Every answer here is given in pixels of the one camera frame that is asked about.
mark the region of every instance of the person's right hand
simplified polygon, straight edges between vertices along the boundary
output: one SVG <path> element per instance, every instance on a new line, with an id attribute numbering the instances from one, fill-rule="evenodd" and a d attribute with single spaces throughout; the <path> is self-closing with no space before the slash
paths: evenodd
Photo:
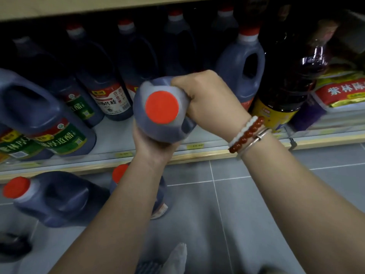
<path id="1" fill-rule="evenodd" d="M 172 79 L 171 85 L 183 89 L 191 98 L 187 115 L 203 129 L 230 142 L 250 120 L 226 83 L 207 70 Z"/>

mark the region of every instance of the forearm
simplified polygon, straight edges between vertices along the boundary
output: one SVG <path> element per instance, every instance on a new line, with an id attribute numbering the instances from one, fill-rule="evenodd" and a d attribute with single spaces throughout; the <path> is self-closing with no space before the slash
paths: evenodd
<path id="1" fill-rule="evenodd" d="M 163 168 L 137 154 L 102 210 L 50 274 L 133 274 Z"/>
<path id="2" fill-rule="evenodd" d="M 302 166 L 271 135 L 242 159 L 308 274 L 365 272 L 361 211 Z"/>

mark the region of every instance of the hand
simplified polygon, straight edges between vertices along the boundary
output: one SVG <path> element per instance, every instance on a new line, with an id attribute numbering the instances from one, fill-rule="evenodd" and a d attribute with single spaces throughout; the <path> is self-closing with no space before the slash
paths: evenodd
<path id="1" fill-rule="evenodd" d="M 226 83 L 207 70 L 175 77 L 171 85 L 183 89 L 191 98 L 187 114 L 203 129 L 230 142 L 249 121 L 243 108 Z"/>
<path id="2" fill-rule="evenodd" d="M 160 143 L 149 138 L 137 127 L 135 120 L 133 121 L 133 140 L 136 146 L 136 156 L 143 157 L 152 167 L 165 167 L 180 145 L 180 142 Z"/>

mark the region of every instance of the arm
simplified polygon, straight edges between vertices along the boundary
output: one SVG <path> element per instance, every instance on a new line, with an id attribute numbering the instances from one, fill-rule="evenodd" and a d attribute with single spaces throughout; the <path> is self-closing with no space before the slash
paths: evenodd
<path id="1" fill-rule="evenodd" d="M 212 71 L 177 77 L 173 84 L 192 98 L 189 116 L 227 142 L 251 118 Z M 270 134 L 242 159 L 306 273 L 365 273 L 365 214 Z"/>
<path id="2" fill-rule="evenodd" d="M 134 125 L 136 155 L 112 196 L 49 274 L 133 274 L 159 181 L 177 145 L 148 139 Z"/>

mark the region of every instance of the bracelet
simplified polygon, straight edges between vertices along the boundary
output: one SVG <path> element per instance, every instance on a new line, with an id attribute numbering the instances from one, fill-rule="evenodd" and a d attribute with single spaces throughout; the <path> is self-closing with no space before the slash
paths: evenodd
<path id="1" fill-rule="evenodd" d="M 265 120 L 263 116 L 253 117 L 252 119 L 242 129 L 242 131 L 244 131 L 244 132 L 242 132 L 242 131 L 239 132 L 239 134 L 234 138 L 234 140 L 236 138 L 239 138 L 239 139 L 231 147 L 229 147 L 228 150 L 230 153 L 233 154 L 233 153 L 237 152 L 242 147 L 242 145 L 245 144 L 247 142 L 247 140 L 253 136 L 253 133 L 255 133 L 262 126 L 262 124 Z"/>
<path id="2" fill-rule="evenodd" d="M 243 148 L 242 150 L 240 150 L 237 153 L 237 160 L 241 159 L 241 156 L 243 155 L 244 152 L 246 152 L 248 149 L 250 149 L 256 142 L 262 140 L 262 138 L 265 136 L 265 134 L 268 134 L 271 132 L 270 128 L 264 129 L 261 132 L 259 132 L 257 135 L 255 135 L 255 139 L 253 140 L 253 142 L 251 142 L 247 147 Z"/>

